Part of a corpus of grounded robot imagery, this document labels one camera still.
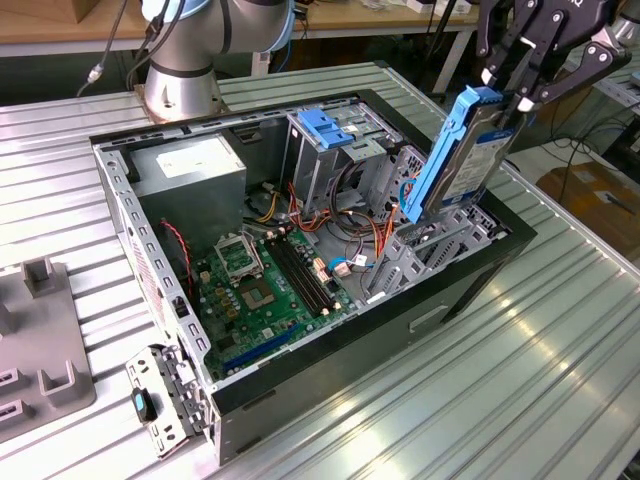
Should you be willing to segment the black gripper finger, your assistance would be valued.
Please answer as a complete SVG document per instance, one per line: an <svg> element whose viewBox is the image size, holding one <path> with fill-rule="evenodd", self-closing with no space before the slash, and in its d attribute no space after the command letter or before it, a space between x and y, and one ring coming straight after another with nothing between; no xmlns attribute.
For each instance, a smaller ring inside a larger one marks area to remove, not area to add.
<svg viewBox="0 0 640 480"><path fill-rule="evenodd" d="M631 59L632 9L622 8L612 25L603 27L585 46L581 63L568 76L523 96L517 110L531 112L539 105L571 95L627 65Z"/></svg>
<svg viewBox="0 0 640 480"><path fill-rule="evenodd" d="M539 13L537 1L481 1L477 24L476 55L484 60L481 81L501 95L500 128L521 128L527 122L539 79L535 64L537 44L530 28Z"/></svg>

